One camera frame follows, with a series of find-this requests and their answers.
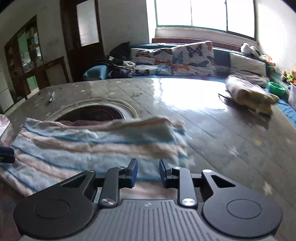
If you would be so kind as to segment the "white refrigerator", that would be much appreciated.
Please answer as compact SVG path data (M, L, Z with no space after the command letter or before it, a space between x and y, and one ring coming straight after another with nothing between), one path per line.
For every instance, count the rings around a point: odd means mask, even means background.
M14 101L11 97L9 91L3 68L0 69L0 111L1 114L4 114L11 106L13 106Z

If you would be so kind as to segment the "blue striped knit garment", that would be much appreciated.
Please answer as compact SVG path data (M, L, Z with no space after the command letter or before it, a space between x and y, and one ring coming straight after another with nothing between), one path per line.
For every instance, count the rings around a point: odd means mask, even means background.
M27 118L12 143L15 162L1 164L1 178L30 196L80 172L98 174L138 160L137 180L158 181L159 161L192 166L185 124L165 116L72 126Z

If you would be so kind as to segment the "grey white plain pillow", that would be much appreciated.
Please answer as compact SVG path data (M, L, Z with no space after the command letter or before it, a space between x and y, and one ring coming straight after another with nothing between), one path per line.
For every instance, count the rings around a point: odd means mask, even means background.
M240 54L230 53L230 74L263 88L269 83L266 64Z

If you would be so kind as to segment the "blue plastic chair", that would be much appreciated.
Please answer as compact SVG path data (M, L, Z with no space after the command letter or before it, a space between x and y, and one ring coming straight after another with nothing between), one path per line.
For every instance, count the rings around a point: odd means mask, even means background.
M107 66L99 65L88 69L83 74L84 81L106 80L108 74Z

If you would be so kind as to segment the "pink white plastic bag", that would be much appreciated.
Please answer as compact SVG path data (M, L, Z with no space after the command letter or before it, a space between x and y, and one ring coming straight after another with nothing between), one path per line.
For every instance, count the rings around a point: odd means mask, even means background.
M10 120L4 114L0 114L0 137L3 135L9 125Z

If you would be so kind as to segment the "green plastic basin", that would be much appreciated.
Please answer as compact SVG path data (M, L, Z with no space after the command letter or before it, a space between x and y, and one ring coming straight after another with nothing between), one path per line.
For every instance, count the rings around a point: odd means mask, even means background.
M268 83L268 90L270 93L277 95L279 97L284 96L287 93L286 89L283 86L281 86L275 82Z

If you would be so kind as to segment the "small black marker pen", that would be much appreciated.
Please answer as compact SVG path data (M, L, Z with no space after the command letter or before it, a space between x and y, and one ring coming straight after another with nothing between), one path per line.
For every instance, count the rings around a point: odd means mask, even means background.
M54 97L55 97L55 92L53 91L50 95L48 102L51 103L53 101Z

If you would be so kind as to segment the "folded yellow pastel blanket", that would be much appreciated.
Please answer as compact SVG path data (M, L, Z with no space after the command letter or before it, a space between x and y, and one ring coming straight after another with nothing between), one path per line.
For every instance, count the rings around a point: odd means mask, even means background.
M257 113L272 115L271 106L280 99L272 93L265 92L259 85L234 75L229 75L225 83L226 90L237 104L244 105Z

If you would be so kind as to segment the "window with green frame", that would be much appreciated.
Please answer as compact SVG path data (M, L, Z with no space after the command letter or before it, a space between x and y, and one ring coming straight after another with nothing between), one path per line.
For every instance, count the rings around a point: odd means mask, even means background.
M255 1L155 1L157 27L218 31L256 38Z

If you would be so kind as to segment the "black bag on sofa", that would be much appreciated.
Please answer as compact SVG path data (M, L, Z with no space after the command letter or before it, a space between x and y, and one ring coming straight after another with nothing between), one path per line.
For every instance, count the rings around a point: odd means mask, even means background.
M124 42L112 49L109 56L119 60L128 61L130 60L130 54L130 42Z

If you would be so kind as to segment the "brown monkey plush toy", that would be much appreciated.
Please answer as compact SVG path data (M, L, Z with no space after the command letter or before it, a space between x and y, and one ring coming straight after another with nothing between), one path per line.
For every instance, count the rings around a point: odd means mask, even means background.
M281 73L281 79L283 82L286 82L288 84L296 84L296 72L294 70L287 72L283 71Z

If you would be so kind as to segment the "long butterfly print cushion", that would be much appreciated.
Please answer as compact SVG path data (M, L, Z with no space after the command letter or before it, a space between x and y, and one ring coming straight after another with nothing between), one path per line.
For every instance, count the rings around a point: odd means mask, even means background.
M171 48L131 48L130 60L135 63L133 75L173 75Z

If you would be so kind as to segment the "black white plush toy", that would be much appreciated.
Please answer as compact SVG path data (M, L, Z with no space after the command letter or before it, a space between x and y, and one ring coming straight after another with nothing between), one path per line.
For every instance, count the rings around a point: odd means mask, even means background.
M240 51L246 55L252 55L254 57L259 58L260 53L255 46L250 46L248 43L243 43L240 47Z

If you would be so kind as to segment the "dark wooden cabinet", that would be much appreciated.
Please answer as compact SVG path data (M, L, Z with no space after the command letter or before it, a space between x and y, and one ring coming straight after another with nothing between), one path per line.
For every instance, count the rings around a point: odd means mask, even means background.
M32 92L29 78L34 77L35 88L51 86L47 71L60 65L66 83L70 82L64 57L44 61L38 36L37 17L32 17L5 44L4 52L13 84L11 95L14 102L28 98Z

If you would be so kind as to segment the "dark wooden door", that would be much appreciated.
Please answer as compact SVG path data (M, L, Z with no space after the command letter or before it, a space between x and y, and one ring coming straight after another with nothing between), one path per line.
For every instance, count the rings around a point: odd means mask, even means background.
M60 1L61 21L67 60L73 82L104 60L104 48L95 0Z

